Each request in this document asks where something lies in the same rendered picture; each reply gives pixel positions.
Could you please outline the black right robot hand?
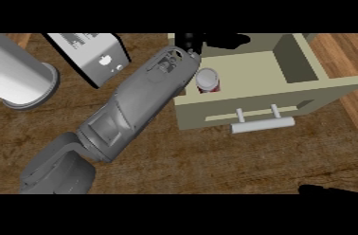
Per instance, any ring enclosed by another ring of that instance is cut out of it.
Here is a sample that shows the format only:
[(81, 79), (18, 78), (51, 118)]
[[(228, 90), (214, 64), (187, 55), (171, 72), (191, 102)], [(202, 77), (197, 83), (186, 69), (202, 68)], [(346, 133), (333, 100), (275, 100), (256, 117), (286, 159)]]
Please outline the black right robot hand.
[(317, 185), (300, 185), (297, 188), (300, 194), (355, 194), (355, 191), (340, 190), (334, 188), (324, 188)]

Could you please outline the white box appliance black-edged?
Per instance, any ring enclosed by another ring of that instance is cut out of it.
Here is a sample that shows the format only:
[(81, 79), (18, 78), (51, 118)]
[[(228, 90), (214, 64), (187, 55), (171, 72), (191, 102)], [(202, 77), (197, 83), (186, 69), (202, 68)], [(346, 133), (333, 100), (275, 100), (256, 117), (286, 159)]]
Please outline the white box appliance black-edged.
[(44, 33), (43, 37), (93, 88), (100, 88), (131, 62), (115, 33)]

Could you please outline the grey cylindrical appliance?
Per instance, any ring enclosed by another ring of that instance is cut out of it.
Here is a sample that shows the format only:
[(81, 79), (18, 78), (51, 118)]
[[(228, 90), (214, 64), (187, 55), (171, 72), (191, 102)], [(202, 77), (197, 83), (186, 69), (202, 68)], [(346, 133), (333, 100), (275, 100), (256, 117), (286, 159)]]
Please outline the grey cylindrical appliance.
[(60, 84), (56, 67), (41, 63), (0, 34), (0, 100), (15, 110), (31, 110), (51, 98)]

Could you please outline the beige drawer front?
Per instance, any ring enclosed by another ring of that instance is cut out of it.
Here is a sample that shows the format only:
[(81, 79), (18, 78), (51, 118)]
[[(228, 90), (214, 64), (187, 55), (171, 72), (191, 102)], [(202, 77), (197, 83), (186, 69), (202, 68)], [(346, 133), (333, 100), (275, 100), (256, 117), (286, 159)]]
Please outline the beige drawer front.
[(178, 128), (187, 130), (236, 123), (237, 109), (242, 109), (246, 121), (271, 119), (272, 104), (283, 118), (302, 116), (356, 89), (356, 82), (334, 79), (290, 83), (281, 90), (253, 87), (247, 92), (236, 89), (233, 92), (186, 94), (175, 98)]

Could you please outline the red and white can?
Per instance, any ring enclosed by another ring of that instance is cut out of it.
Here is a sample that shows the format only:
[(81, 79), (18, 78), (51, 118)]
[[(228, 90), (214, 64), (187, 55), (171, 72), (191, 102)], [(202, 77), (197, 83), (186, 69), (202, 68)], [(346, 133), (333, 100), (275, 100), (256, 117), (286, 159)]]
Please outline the red and white can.
[(219, 78), (211, 68), (203, 68), (196, 74), (196, 85), (202, 93), (219, 91)]

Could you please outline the beige open drawer box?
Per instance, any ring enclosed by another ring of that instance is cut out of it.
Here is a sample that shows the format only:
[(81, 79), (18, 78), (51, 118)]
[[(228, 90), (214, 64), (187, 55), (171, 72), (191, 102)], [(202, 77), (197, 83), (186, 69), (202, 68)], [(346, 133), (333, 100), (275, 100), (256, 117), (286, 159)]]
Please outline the beige open drawer box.
[(196, 84), (175, 104), (231, 99), (242, 108), (269, 104), (299, 108), (305, 102), (327, 103), (358, 89), (358, 77), (331, 79), (302, 34), (253, 34), (237, 49), (203, 48), (202, 67), (219, 76), (221, 91), (202, 94)]

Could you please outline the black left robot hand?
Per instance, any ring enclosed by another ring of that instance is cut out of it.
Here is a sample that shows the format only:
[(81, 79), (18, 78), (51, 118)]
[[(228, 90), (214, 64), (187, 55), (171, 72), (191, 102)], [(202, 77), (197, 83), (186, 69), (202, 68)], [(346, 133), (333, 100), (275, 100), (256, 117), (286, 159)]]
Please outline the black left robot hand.
[(237, 49), (240, 45), (250, 42), (250, 37), (234, 32), (208, 32), (208, 33), (177, 33), (175, 46), (183, 50), (193, 50), (202, 53), (203, 45), (209, 47)]

